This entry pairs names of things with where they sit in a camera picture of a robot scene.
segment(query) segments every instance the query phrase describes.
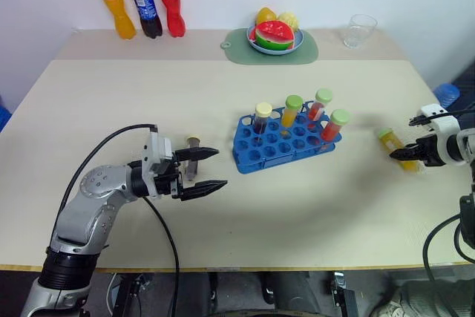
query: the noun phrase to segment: dark liquid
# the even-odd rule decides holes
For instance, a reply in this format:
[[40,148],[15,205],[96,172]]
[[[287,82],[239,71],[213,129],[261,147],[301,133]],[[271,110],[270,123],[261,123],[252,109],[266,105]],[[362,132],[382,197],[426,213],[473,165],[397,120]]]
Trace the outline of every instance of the dark liquid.
[[158,12],[152,19],[142,19],[141,16],[140,24],[142,25],[143,32],[146,36],[151,37],[152,39],[155,39],[157,36],[162,36],[162,23],[158,17]]

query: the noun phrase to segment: toy watermelon slice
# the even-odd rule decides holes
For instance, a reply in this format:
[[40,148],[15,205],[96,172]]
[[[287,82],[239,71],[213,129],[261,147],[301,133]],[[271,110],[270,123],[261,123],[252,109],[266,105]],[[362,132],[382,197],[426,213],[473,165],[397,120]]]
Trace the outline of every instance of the toy watermelon slice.
[[294,32],[285,22],[272,20],[255,27],[255,41],[267,50],[287,50],[294,45]]

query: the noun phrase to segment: red liquid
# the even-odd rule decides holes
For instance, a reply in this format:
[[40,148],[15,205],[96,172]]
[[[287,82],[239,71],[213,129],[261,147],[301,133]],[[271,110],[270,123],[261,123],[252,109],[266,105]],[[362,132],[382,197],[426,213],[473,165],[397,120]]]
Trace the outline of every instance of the red liquid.
[[333,122],[328,122],[327,126],[321,133],[321,138],[325,141],[332,141],[338,135],[341,126],[336,125]]
[[319,102],[315,102],[312,104],[312,107],[310,108],[309,119],[319,120],[323,113],[324,113],[324,105]]
[[162,0],[166,7],[166,22],[173,37],[185,35],[185,21],[180,14],[180,0]]

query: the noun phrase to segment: blue bowl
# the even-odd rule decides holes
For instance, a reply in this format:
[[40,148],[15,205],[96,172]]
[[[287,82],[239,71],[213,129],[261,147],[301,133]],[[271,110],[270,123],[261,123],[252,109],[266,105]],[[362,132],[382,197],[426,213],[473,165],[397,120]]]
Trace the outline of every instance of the blue bowl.
[[249,39],[249,34],[251,31],[254,30],[255,25],[250,26],[247,29],[246,36],[247,36],[247,41],[249,41],[249,44],[255,48],[257,51],[266,53],[268,55],[287,55],[288,53],[294,52],[299,48],[300,45],[302,45],[302,42],[304,42],[304,32],[302,30],[297,30],[294,32],[295,34],[295,40],[294,40],[294,47],[290,48],[289,50],[267,50],[266,48],[262,48],[255,42],[253,42],[251,39]]

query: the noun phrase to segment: blue test tube rack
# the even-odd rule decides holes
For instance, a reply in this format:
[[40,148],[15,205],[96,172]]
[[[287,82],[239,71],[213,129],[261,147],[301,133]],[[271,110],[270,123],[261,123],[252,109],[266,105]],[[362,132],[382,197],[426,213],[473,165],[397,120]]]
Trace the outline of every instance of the blue test tube rack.
[[237,170],[248,174],[335,150],[341,134],[330,142],[322,140],[322,123],[329,122],[330,118],[324,113],[318,121],[309,120],[307,112],[311,105],[312,101],[304,103],[290,128],[281,125],[284,107],[274,109],[273,112],[280,115],[277,118],[272,115],[267,120],[262,134],[256,134],[252,128],[254,114],[241,117],[232,149]]

